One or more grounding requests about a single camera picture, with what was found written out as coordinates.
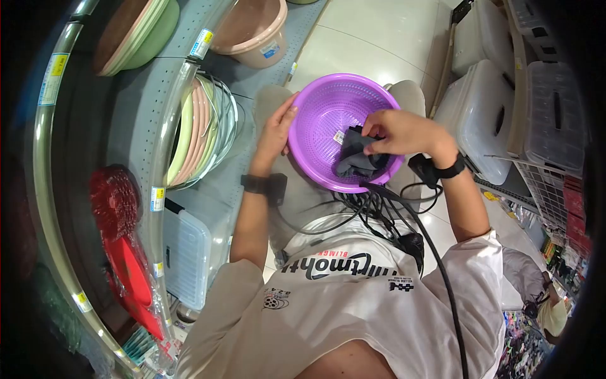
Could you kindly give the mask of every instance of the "hand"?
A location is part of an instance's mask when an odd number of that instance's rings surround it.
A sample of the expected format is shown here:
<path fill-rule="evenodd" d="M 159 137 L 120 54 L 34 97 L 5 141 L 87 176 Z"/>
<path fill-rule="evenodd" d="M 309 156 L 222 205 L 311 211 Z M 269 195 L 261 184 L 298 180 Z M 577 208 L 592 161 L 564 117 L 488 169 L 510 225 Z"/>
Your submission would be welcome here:
<path fill-rule="evenodd" d="M 369 115 L 362 136 L 384 139 L 364 148 L 366 155 L 427 153 L 439 169 L 452 166 L 458 148 L 454 139 L 438 123 L 404 110 L 380 110 Z"/>
<path fill-rule="evenodd" d="M 299 92 L 296 92 L 289 97 L 265 122 L 265 127 L 257 142 L 257 151 L 250 164 L 251 175 L 269 175 L 278 155 L 281 152 L 288 154 L 288 147 L 286 146 L 288 130 L 299 110 L 292 105 L 298 95 Z"/>

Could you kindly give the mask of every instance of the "clear plastic storage box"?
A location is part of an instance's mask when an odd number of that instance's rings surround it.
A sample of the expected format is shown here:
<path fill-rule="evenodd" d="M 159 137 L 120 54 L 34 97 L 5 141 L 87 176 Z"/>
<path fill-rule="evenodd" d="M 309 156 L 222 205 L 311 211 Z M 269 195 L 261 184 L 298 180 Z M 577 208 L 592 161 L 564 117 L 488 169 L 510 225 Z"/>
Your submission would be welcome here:
<path fill-rule="evenodd" d="M 492 2 L 476 0 L 456 26 L 452 71 L 463 76 L 483 59 L 491 60 L 511 80 L 515 78 L 509 23 Z"/>
<path fill-rule="evenodd" d="M 528 65 L 527 109 L 527 158 L 580 175 L 587 133 L 581 95 L 568 65 Z"/>
<path fill-rule="evenodd" d="M 164 210 L 166 288 L 191 309 L 227 262 L 233 208 L 196 190 L 170 192 Z"/>
<path fill-rule="evenodd" d="M 514 91 L 503 74 L 487 59 L 471 66 L 450 84 L 434 117 L 456 139 L 472 171 L 497 186 L 511 169 L 511 161 L 487 156 L 509 157 Z"/>
<path fill-rule="evenodd" d="M 545 21 L 528 0 L 510 0 L 511 13 L 517 30 L 532 46 L 541 61 L 559 61 L 554 39 L 551 37 Z"/>

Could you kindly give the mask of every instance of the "purple colander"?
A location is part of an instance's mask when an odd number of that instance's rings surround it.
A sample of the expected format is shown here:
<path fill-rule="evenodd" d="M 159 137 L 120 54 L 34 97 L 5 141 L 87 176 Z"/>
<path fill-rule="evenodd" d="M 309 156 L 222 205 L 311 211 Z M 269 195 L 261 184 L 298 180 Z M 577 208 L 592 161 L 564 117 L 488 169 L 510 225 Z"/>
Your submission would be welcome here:
<path fill-rule="evenodd" d="M 340 178 L 335 168 L 342 137 L 350 126 L 364 125 L 366 117 L 381 109 L 400 109 L 379 84 L 363 76 L 338 73 L 309 83 L 293 104 L 299 107 L 288 132 L 288 145 L 301 169 L 322 187 L 337 192 L 360 193 L 360 182 L 385 184 L 395 174 L 403 155 L 392 155 L 384 170 L 370 179 L 353 175 Z"/>

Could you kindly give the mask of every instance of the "shirt logo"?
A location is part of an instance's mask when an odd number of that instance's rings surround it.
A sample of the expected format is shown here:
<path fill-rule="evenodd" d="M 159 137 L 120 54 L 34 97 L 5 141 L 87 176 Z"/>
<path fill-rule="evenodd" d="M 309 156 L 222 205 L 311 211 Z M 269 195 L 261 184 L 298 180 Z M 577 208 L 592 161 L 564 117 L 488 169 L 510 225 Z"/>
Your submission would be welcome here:
<path fill-rule="evenodd" d="M 284 291 L 278 288 L 266 288 L 265 297 L 263 298 L 263 309 L 282 309 L 289 304 L 288 296 L 290 291 Z"/>
<path fill-rule="evenodd" d="M 410 292 L 415 289 L 412 285 L 412 278 L 404 278 L 404 277 L 393 277 L 387 280 L 389 282 L 389 291 L 393 291 L 398 289 L 400 291 Z"/>
<path fill-rule="evenodd" d="M 301 269 L 305 271 L 308 280 L 317 280 L 329 276 L 335 271 L 350 271 L 352 275 L 366 275 L 378 277 L 388 274 L 397 275 L 397 271 L 387 267 L 371 264 L 372 256 L 369 253 L 358 253 L 349 255 L 347 259 L 342 258 L 303 258 L 282 267 L 281 272 L 295 273 Z"/>

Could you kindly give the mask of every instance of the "black wire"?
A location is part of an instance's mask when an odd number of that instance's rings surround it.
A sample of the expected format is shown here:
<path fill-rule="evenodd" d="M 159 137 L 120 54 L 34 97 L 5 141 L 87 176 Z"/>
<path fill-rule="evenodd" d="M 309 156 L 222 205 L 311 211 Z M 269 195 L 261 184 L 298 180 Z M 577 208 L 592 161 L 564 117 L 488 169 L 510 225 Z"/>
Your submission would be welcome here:
<path fill-rule="evenodd" d="M 411 231 L 414 231 L 414 229 L 411 227 L 411 225 L 400 214 L 400 210 L 405 209 L 410 214 L 410 216 L 413 218 L 415 223 L 419 226 L 421 234 L 423 234 L 423 237 L 427 240 L 427 243 L 429 244 L 431 252 L 438 264 L 438 269 L 440 270 L 440 273 L 442 274 L 442 279 L 444 280 L 444 286 L 446 287 L 446 291 L 448 293 L 448 300 L 450 302 L 450 308 L 451 308 L 451 311 L 453 314 L 454 331 L 456 334 L 457 341 L 459 343 L 459 353 L 461 355 L 461 368 L 463 371 L 463 379 L 468 379 L 469 372 L 468 372 L 468 366 L 467 366 L 467 355 L 465 353 L 465 344 L 463 341 L 463 333 L 461 330 L 461 324 L 459 322 L 459 314 L 458 314 L 457 308 L 456 308 L 455 295 L 453 293 L 453 289 L 450 284 L 450 279 L 448 278 L 448 274 L 446 273 L 446 268 L 444 267 L 444 264 L 442 263 L 442 259 L 440 258 L 439 254 L 438 254 L 438 250 L 436 249 L 436 246 L 433 244 L 433 241 L 429 237 L 429 234 L 427 233 L 425 226 L 423 225 L 423 223 L 421 222 L 421 219 L 419 219 L 419 216 L 418 216 L 420 214 L 428 212 L 431 208 L 433 208 L 433 206 L 436 205 L 436 203 L 438 201 L 438 197 L 440 197 L 442 195 L 442 193 L 444 192 L 444 188 L 442 186 L 436 186 L 435 195 L 430 196 L 428 198 L 406 199 L 406 198 L 402 197 L 404 191 L 407 190 L 408 188 L 411 188 L 413 186 L 421 186 L 421 185 L 424 185 L 424 183 L 409 184 L 409 185 L 405 186 L 404 188 L 402 188 L 399 196 L 397 194 L 395 194 L 394 192 L 386 189 L 385 187 L 376 186 L 373 184 L 368 185 L 369 186 L 368 192 L 356 193 L 356 194 L 338 193 L 338 195 L 340 197 L 339 200 L 337 199 L 335 193 L 333 192 L 332 193 L 333 199 L 335 199 L 335 201 L 342 202 L 349 209 L 355 210 L 355 213 L 351 217 L 349 217 L 347 220 L 338 224 L 337 226 L 331 227 L 327 230 L 323 230 L 320 232 L 301 230 L 300 228 L 298 228 L 298 227 L 290 224 L 288 221 L 286 221 L 284 219 L 284 217 L 282 216 L 282 214 L 280 213 L 278 208 L 276 208 L 276 212 L 278 213 L 278 217 L 280 217 L 280 219 L 289 228 L 295 230 L 296 232 L 299 232 L 301 234 L 306 234 L 306 235 L 320 235 L 320 234 L 331 232 L 332 230 L 335 230 L 335 229 L 347 224 L 349 221 L 351 221 L 354 218 L 356 218 L 357 216 L 359 216 L 360 219 L 362 220 L 362 222 L 364 223 L 364 226 L 366 226 L 366 228 L 368 228 L 372 234 L 394 243 L 395 239 L 396 239 L 395 236 L 396 235 L 401 236 L 401 235 L 398 231 L 398 228 L 396 227 L 395 219 L 392 217 L 391 212 L 389 211 L 389 208 L 385 204 L 385 199 L 387 199 L 387 202 L 389 203 L 391 208 L 395 211 L 395 213 L 397 214 L 399 219 L 402 220 L 402 222 L 404 222 L 404 224 Z M 402 208 L 398 209 L 393 204 L 392 200 L 402 204 Z M 411 203 L 424 203 L 424 202 L 432 201 L 432 200 L 433 200 L 433 203 L 431 204 L 431 206 L 429 208 L 425 209 L 423 212 L 416 212 L 410 206 Z M 385 217 L 385 215 L 383 215 L 384 209 L 387 212 L 388 218 Z M 381 221 L 383 223 L 383 225 L 385 226 L 385 229 L 390 232 L 391 238 L 387 238 L 387 237 L 383 236 L 383 234 L 374 230 L 368 223 L 369 218 L 373 218 L 375 220 Z M 422 264 L 421 271 L 420 271 L 420 275 L 421 275 L 420 277 L 422 277 L 423 269 L 424 269 L 424 265 Z"/>

